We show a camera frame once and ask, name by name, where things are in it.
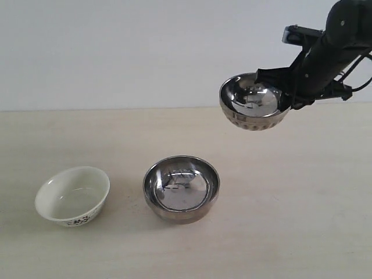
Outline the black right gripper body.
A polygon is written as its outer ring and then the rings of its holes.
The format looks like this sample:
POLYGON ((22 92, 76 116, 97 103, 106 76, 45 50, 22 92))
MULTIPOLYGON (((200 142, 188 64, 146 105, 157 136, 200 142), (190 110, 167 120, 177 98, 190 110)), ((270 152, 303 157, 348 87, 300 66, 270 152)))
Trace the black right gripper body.
POLYGON ((315 100, 350 97, 351 89, 334 78, 352 62, 352 48, 334 46, 323 34, 313 45, 304 45, 297 61, 291 65, 290 95, 315 100))

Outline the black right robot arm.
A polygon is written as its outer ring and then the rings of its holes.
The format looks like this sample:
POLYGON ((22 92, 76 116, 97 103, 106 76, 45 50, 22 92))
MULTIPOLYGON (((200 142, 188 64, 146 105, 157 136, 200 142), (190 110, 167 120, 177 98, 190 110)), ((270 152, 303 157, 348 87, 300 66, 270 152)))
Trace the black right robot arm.
POLYGON ((302 48, 288 67, 257 69, 255 82, 281 91, 278 109, 301 109, 319 99, 348 100, 354 92, 344 79, 371 52, 371 1, 338 1, 325 30, 287 26, 282 41, 302 48))

